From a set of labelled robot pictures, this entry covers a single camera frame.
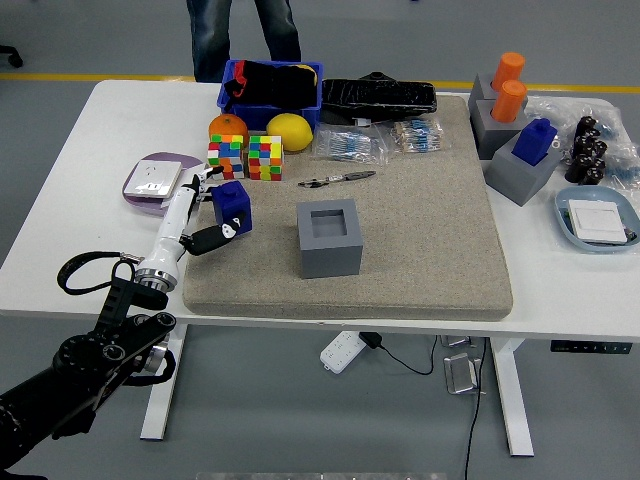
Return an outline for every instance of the electrical outlet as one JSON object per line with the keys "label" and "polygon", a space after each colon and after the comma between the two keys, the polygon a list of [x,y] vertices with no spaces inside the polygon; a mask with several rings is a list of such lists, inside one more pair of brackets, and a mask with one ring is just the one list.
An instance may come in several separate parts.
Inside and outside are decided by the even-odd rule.
{"label": "electrical outlet", "polygon": [[358,332],[345,331],[327,345],[320,354],[320,360],[326,370],[338,374],[358,356],[364,347],[366,343],[358,336]]}

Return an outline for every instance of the person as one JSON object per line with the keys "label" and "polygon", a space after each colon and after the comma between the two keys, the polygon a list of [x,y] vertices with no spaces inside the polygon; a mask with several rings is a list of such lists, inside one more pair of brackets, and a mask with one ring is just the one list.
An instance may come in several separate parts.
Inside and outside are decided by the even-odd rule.
{"label": "person", "polygon": [[[191,19],[193,72],[197,82],[219,83],[229,60],[232,0],[187,0]],[[254,0],[271,60],[301,60],[298,30],[289,0]]]}

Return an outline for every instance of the metal bracket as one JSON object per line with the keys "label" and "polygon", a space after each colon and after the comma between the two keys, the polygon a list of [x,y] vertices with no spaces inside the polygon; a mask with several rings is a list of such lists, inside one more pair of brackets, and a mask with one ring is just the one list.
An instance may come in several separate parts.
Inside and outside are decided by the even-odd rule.
{"label": "metal bracket", "polygon": [[456,335],[441,335],[440,341],[443,347],[461,347],[463,345],[471,345],[471,337],[461,337]]}
{"label": "metal bracket", "polygon": [[444,359],[444,373],[447,390],[453,395],[475,394],[478,392],[480,358],[469,359],[467,353],[460,353]]}

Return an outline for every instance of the rubik's cube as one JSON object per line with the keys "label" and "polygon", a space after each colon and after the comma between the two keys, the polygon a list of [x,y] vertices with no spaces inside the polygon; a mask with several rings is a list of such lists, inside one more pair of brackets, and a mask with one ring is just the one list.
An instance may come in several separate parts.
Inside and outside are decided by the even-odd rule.
{"label": "rubik's cube", "polygon": [[214,180],[233,180],[244,178],[244,162],[242,161],[242,135],[211,135],[209,143],[209,165],[222,166],[224,171],[216,173],[211,178]]}
{"label": "rubik's cube", "polygon": [[249,138],[249,178],[252,180],[282,180],[282,138],[279,135]]}

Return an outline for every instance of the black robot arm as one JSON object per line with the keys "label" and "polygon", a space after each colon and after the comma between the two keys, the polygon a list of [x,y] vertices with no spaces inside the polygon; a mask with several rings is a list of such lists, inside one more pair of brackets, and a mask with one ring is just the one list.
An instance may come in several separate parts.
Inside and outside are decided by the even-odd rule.
{"label": "black robot arm", "polygon": [[132,377],[145,368],[176,323],[165,312],[126,317],[129,306],[148,306],[149,301],[162,308],[167,303],[164,293],[114,275],[95,328],[67,339],[49,368],[0,395],[0,470],[49,435],[87,433],[96,410],[120,385],[171,378],[175,362],[170,352],[161,376]]}

